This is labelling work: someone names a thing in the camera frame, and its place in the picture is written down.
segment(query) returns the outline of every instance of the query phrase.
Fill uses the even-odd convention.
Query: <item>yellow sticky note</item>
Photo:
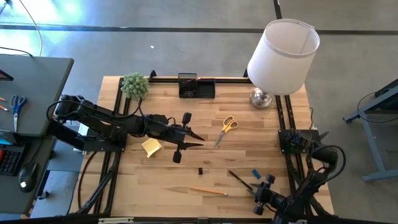
[[[156,140],[156,139],[148,139],[144,143],[142,143],[143,148],[145,151],[148,153],[147,157],[150,158],[150,156],[158,151],[160,148],[162,148],[162,145]]]

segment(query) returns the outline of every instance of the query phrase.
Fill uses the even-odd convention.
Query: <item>keyboard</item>
[[[25,146],[0,147],[0,175],[17,175],[24,152]]]

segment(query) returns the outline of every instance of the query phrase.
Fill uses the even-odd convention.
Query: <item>black pen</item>
[[[240,183],[244,184],[249,190],[253,191],[253,188],[250,187],[249,184],[245,183],[242,179],[240,179],[236,174],[234,174],[232,171],[228,171],[232,176],[234,176]]]

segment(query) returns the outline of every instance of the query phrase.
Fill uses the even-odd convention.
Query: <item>orange-handled scissors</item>
[[[221,131],[220,137],[218,138],[214,147],[217,147],[218,143],[220,143],[225,133],[227,133],[231,129],[235,129],[238,127],[238,122],[234,120],[234,117],[228,116],[227,118],[225,118],[223,125],[224,125],[223,130]]]

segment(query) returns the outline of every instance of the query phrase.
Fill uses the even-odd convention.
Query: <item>green succulent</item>
[[[148,94],[149,82],[138,72],[124,76],[122,87],[120,88],[127,98],[133,97],[137,100],[144,99]]]

